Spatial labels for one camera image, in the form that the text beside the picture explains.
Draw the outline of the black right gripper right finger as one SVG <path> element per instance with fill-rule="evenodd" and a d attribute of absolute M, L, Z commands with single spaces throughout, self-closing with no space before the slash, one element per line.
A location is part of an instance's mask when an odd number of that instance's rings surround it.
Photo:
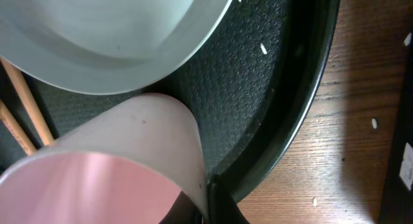
<path fill-rule="evenodd" d="M 209 224 L 249 224 L 232 199 L 221 178 L 214 175 L 208 184 Z"/>

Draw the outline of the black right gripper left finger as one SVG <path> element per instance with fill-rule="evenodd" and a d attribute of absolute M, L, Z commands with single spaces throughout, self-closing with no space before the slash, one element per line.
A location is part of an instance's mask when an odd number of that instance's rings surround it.
<path fill-rule="evenodd" d="M 202 224 L 203 217 L 192 200 L 180 192 L 171 209 L 159 224 Z"/>

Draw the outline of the pink plastic cup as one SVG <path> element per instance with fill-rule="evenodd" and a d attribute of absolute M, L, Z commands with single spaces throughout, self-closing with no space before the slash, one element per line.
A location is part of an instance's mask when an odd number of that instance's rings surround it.
<path fill-rule="evenodd" d="M 20 159 L 1 176 L 2 223 L 159 223 L 184 192 L 208 218 L 191 111 L 143 94 Z"/>

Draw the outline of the black rectangular waste tray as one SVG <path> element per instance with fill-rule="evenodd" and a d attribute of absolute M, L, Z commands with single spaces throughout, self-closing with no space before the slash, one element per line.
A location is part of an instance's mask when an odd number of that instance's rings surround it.
<path fill-rule="evenodd" d="M 379 223 L 412 223 L 412 44 L 399 101 Z"/>

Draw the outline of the round black serving tray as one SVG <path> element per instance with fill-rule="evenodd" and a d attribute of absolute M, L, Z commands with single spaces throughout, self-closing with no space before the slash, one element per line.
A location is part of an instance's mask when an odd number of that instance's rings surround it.
<path fill-rule="evenodd" d="M 203 46 L 182 66 L 122 94 L 82 94 L 21 73 L 54 139 L 123 101 L 172 96 L 193 113 L 207 176 L 235 201 L 283 157 L 314 100 L 340 0 L 232 0 Z"/>

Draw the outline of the wooden chopstick left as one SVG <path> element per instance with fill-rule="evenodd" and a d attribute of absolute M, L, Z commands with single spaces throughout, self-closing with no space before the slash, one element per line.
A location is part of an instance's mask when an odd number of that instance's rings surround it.
<path fill-rule="evenodd" d="M 36 152 L 35 146 L 2 101 L 1 121 L 5 124 L 11 135 L 13 135 L 17 143 L 28 156 L 31 156 Z"/>

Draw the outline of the wooden chopstick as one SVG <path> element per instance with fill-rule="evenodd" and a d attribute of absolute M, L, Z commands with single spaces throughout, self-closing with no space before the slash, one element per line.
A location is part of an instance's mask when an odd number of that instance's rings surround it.
<path fill-rule="evenodd" d="M 2 101 L 1 121 L 5 124 L 11 135 L 13 135 L 17 143 L 28 156 L 31 156 L 36 152 L 35 146 Z"/>
<path fill-rule="evenodd" d="M 17 92 L 30 120 L 32 121 L 41 141 L 45 146 L 50 146 L 54 142 L 54 137 L 46 124 L 46 121 L 35 102 L 35 99 L 21 73 L 21 71 L 10 62 L 1 58 L 2 65 L 10 78 L 12 85 Z"/>

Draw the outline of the light grey plate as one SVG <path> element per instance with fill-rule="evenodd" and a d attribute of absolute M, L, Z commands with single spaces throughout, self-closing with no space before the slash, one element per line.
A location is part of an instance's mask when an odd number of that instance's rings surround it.
<path fill-rule="evenodd" d="M 185 64 L 232 0 L 1 0 L 1 56 L 49 85 L 122 94 Z"/>

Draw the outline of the wooden chopstick right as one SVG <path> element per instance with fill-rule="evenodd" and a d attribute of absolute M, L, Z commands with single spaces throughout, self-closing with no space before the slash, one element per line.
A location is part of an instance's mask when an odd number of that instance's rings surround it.
<path fill-rule="evenodd" d="M 1 58 L 2 65 L 10 78 L 12 85 L 17 92 L 30 120 L 32 121 L 41 141 L 45 146 L 50 146 L 54 142 L 54 137 L 46 124 L 46 121 L 35 102 L 35 99 L 21 73 L 21 71 L 10 62 Z"/>

